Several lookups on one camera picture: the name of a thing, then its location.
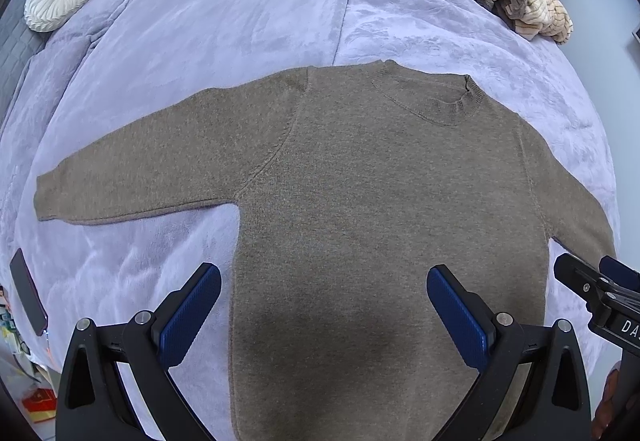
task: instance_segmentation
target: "smartphone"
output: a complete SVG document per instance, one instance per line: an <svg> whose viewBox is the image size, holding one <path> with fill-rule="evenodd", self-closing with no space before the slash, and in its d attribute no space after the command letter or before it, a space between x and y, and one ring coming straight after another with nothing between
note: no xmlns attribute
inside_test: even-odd
<svg viewBox="0 0 640 441"><path fill-rule="evenodd" d="M27 263L24 261L21 248L15 252L14 258L11 259L10 267L11 276L14 278L15 291L17 291L20 303L25 313L27 313L31 327L37 336L42 336L47 329L47 325L49 325L49 317L40 301L38 290L33 283Z"/></svg>

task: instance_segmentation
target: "metal bolt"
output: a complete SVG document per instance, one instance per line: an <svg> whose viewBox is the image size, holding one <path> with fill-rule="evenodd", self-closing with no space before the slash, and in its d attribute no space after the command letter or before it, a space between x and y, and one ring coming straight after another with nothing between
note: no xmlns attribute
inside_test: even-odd
<svg viewBox="0 0 640 441"><path fill-rule="evenodd" d="M142 326L151 320L151 313L148 311L141 311L133 317L133 320L136 321L136 324L140 324Z"/></svg>
<svg viewBox="0 0 640 441"><path fill-rule="evenodd" d="M568 333L569 331L571 331L571 322L569 322L569 320L565 320L564 318L562 318L558 321L558 327L560 328L561 331Z"/></svg>
<svg viewBox="0 0 640 441"><path fill-rule="evenodd" d="M508 313L498 313L495 319L498 321L498 324L503 326L510 326L513 324L513 317Z"/></svg>
<svg viewBox="0 0 640 441"><path fill-rule="evenodd" d="M84 331L90 325L91 325L91 320L89 320L88 318L81 318L78 321L78 323L76 323L76 329L78 329L78 331Z"/></svg>

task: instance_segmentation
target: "lavender blanket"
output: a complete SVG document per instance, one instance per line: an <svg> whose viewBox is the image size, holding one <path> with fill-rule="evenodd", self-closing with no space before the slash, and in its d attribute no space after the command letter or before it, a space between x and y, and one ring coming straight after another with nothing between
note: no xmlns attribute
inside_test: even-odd
<svg viewBox="0 0 640 441"><path fill-rule="evenodd" d="M91 0L31 60L0 137L0 283L31 349L59 369L79 318L128 321L154 309L201 262L213 262L223 274L222 296L172 375L212 434L234 439L226 353L238 209L95 227L38 222L36 176L200 89L296 66L388 58L425 72L470 74L538 129L601 202L618 237L609 147L573 68L551 40L527 42L472 0ZM8 265L18 247L49 313L51 359L14 297ZM561 252L550 244L550 263ZM546 322L574 322L590 370L601 344L586 329L583 307L549 277ZM145 429L160 439L127 372L125 380Z"/></svg>

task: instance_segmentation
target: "sweater neckline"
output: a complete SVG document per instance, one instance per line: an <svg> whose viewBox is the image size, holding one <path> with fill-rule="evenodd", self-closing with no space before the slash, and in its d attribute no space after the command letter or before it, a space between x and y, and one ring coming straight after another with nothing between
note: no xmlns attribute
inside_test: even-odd
<svg viewBox="0 0 640 441"><path fill-rule="evenodd" d="M372 66L371 81L385 97L391 98L396 104L407 108L423 119L441 126L460 125L474 115L486 96L469 75L427 75L422 71L401 66L393 60L378 60L371 63L370 66ZM408 99L400 99L398 87L402 80L422 83L427 89L433 88L437 84L447 86L449 89L459 89L460 98L453 102L444 102L426 94L420 97L414 94Z"/></svg>

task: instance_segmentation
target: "gray headboard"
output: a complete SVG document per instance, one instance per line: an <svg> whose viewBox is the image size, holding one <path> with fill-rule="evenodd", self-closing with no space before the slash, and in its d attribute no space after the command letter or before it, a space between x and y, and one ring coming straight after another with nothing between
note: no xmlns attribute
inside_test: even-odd
<svg viewBox="0 0 640 441"><path fill-rule="evenodd" d="M23 18L25 1L9 1L0 17L0 124L12 104L24 66L44 47L50 35L27 28Z"/></svg>

